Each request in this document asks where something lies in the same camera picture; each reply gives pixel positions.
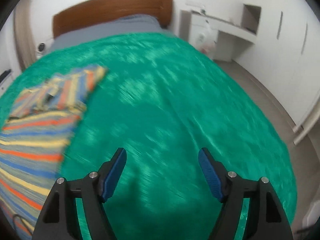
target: metal screw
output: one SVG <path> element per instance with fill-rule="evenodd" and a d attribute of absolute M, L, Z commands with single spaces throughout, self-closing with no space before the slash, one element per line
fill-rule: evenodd
<path fill-rule="evenodd" d="M 95 178 L 95 177 L 97 177 L 97 176 L 98 176 L 98 173 L 97 173 L 96 171 L 92 171 L 92 172 L 89 173 L 89 177 L 90 177 L 91 179 L 93 179 L 93 178 Z"/>
<path fill-rule="evenodd" d="M 58 178 L 58 179 L 57 179 L 57 183 L 58 183 L 58 184 L 62 184 L 63 182 L 64 182 L 64 178 Z"/>
<path fill-rule="evenodd" d="M 262 177 L 262 178 L 261 178 L 261 181 L 262 181 L 263 183 L 268 183 L 268 182 L 269 182 L 269 179 L 268 179 L 267 177 Z"/>
<path fill-rule="evenodd" d="M 228 172 L 228 176 L 229 176 L 230 178 L 234 178 L 235 176 L 237 176 L 237 174 L 236 174 L 234 171 L 229 171 L 229 172 Z"/>

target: curtain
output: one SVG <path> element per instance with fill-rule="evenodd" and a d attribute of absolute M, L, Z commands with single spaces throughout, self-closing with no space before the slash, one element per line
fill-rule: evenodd
<path fill-rule="evenodd" d="M 31 0 L 20 0 L 14 12 L 14 33 L 21 70 L 25 70 L 36 61 L 36 46 L 30 26 Z"/>

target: cabinet handle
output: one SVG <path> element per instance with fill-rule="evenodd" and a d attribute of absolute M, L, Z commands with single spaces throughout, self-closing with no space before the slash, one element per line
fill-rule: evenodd
<path fill-rule="evenodd" d="M 281 11 L 281 15 L 280 15 L 280 22 L 279 22 L 279 28 L 278 28 L 278 33 L 277 33 L 277 40 L 279 40 L 279 37 L 280 37 L 281 25 L 282 25 L 282 17 L 283 17 L 283 11 Z"/>
<path fill-rule="evenodd" d="M 305 47 L 306 41 L 307 41 L 307 35 L 308 35 L 308 23 L 306 24 L 306 32 L 304 33 L 304 40 L 303 40 L 303 44 L 302 44 L 302 48 L 301 48 L 301 55 L 304 52 L 304 47 Z"/>

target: striped blanket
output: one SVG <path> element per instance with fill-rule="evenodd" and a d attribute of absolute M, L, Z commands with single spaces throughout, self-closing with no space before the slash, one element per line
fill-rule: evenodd
<path fill-rule="evenodd" d="M 106 68 L 90 65 L 23 90 L 0 133 L 0 206 L 21 239 L 31 239 L 63 153 Z"/>

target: floor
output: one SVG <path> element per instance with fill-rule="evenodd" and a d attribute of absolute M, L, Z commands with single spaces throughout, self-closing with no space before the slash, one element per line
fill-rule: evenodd
<path fill-rule="evenodd" d="M 306 136 L 297 146 L 293 144 L 294 123 L 275 97 L 249 72 L 236 62 L 216 62 L 231 76 L 260 107 L 287 144 L 293 172 L 296 176 L 298 201 L 292 231 L 302 227 L 302 219 L 316 195 L 320 184 L 320 162 L 310 139 Z"/>

